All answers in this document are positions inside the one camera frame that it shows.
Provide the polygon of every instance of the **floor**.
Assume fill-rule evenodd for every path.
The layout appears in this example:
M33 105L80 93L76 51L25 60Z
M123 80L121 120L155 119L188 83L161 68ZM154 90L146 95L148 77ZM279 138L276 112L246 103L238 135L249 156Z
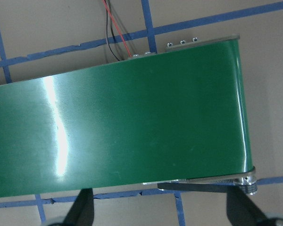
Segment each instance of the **floor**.
M134 54L168 42L239 33L254 165L251 199L283 216L283 1L111 0ZM100 0L0 0L0 85L115 61L105 45ZM117 38L112 49L126 59ZM155 185L96 189L94 225L230 225L225 196L162 193ZM78 191L0 198L0 226L64 216Z

